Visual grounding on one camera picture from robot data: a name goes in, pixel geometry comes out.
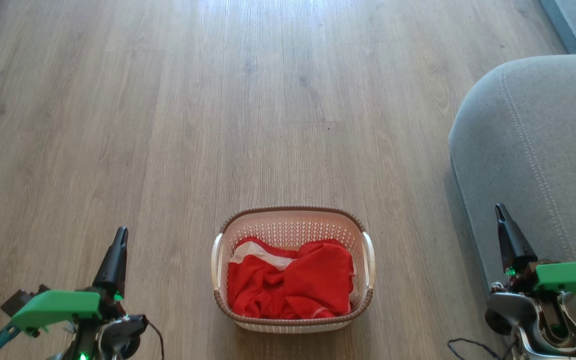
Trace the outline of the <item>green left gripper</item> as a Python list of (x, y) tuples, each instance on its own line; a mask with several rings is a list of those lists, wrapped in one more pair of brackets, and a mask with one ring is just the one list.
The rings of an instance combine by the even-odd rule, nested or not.
[(23, 305), (11, 317), (11, 323), (32, 334), (60, 322), (105, 323), (126, 316), (119, 301), (125, 297), (128, 237), (128, 228), (119, 227), (92, 282), (107, 294), (104, 291), (44, 291)]

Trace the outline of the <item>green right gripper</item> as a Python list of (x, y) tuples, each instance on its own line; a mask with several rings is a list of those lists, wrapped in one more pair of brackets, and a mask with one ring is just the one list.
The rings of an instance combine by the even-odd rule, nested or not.
[(494, 283), (490, 293), (537, 298), (550, 293), (576, 296), (576, 261), (538, 260), (519, 224), (503, 203), (496, 203), (497, 236), (507, 282)]

